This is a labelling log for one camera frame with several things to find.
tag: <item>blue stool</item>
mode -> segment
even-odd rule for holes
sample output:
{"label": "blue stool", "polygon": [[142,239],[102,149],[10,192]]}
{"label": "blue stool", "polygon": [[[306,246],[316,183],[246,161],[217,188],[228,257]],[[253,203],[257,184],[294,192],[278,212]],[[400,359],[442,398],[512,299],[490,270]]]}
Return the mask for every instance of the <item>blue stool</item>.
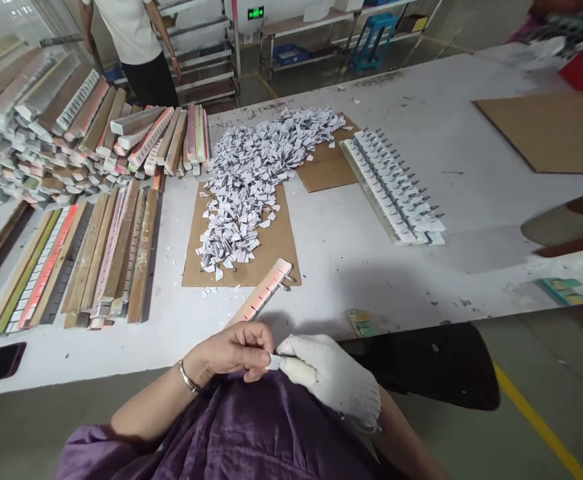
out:
{"label": "blue stool", "polygon": [[[395,17],[391,13],[380,13],[379,15],[370,15],[365,22],[365,26],[358,36],[358,41],[356,46],[352,51],[352,56],[350,57],[350,65],[354,66],[354,71],[364,70],[368,68],[378,69],[382,65],[385,59],[385,54],[387,53],[387,47],[390,45],[390,40],[394,36],[394,30],[396,30],[396,24],[398,23],[398,17]],[[378,45],[380,44],[381,37],[385,29],[389,29],[389,35],[385,40],[385,45],[383,45],[380,52],[377,52]],[[368,33],[365,45],[358,50],[360,46],[360,41]],[[372,39],[374,40],[374,47],[368,51]]]}

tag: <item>purple shirt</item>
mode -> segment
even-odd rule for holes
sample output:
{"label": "purple shirt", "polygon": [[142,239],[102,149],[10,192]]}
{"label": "purple shirt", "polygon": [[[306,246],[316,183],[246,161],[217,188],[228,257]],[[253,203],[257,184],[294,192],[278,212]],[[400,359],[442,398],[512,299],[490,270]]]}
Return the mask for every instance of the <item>purple shirt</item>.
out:
{"label": "purple shirt", "polygon": [[100,426],[78,428],[57,479],[372,479],[380,466],[336,412],[283,373],[217,376],[142,454]]}

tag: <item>silver bracelet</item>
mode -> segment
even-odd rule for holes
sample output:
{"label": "silver bracelet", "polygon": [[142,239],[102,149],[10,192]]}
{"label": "silver bracelet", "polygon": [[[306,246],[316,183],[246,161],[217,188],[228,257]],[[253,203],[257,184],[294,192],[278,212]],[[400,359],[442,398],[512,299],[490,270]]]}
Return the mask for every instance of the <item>silver bracelet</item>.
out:
{"label": "silver bracelet", "polygon": [[200,391],[200,387],[198,387],[198,385],[196,385],[193,381],[189,380],[187,373],[185,373],[185,367],[183,366],[183,359],[180,359],[180,362],[178,362],[178,363],[180,364],[180,373],[182,373],[183,378],[185,380],[185,383],[187,383],[187,387],[189,388],[189,391],[191,391],[192,393],[196,393],[196,392]]}

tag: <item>cardboard sheet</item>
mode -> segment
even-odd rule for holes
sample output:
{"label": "cardboard sheet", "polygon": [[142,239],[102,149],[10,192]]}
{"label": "cardboard sheet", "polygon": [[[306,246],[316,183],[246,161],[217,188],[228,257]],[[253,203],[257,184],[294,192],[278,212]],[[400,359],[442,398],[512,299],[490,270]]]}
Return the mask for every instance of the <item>cardboard sheet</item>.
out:
{"label": "cardboard sheet", "polygon": [[[205,191],[204,185],[204,183],[199,184],[199,192]],[[196,253],[196,249],[202,245],[200,235],[205,233],[209,222],[208,219],[203,218],[203,212],[210,200],[211,197],[203,198],[196,195],[191,233],[187,245],[187,257],[185,258],[185,271],[183,272],[183,287],[235,287],[236,285],[255,287],[279,258],[294,266],[289,275],[296,279],[296,283],[289,281],[283,283],[290,287],[298,287],[302,284],[292,224],[289,221],[289,207],[282,184],[276,186],[276,203],[280,205],[280,210],[276,212],[276,220],[271,222],[271,225],[266,229],[261,227],[257,229],[260,245],[253,251],[256,258],[250,260],[249,263],[234,263],[236,272],[232,272],[221,264],[220,268],[223,269],[225,276],[220,281],[215,280],[213,273],[200,271],[200,257]]]}
{"label": "cardboard sheet", "polygon": [[583,173],[583,92],[474,104],[537,173]]}
{"label": "cardboard sheet", "polygon": [[358,126],[345,116],[346,125],[354,127],[352,130],[337,130],[334,132],[335,148],[330,149],[328,142],[316,145],[316,151],[310,152],[313,161],[306,161],[296,169],[303,185],[308,192],[326,190],[342,185],[358,183],[350,164],[338,146],[338,142],[351,139],[359,131]]}

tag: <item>gloved hand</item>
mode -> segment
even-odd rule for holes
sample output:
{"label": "gloved hand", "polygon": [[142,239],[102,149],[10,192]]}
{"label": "gloved hand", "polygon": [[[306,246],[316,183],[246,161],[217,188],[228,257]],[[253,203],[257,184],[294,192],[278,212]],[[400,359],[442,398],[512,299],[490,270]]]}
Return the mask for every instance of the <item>gloved hand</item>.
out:
{"label": "gloved hand", "polygon": [[361,367],[327,335],[291,335],[276,349],[280,369],[329,408],[344,413],[366,431],[378,430],[380,392],[372,372]]}

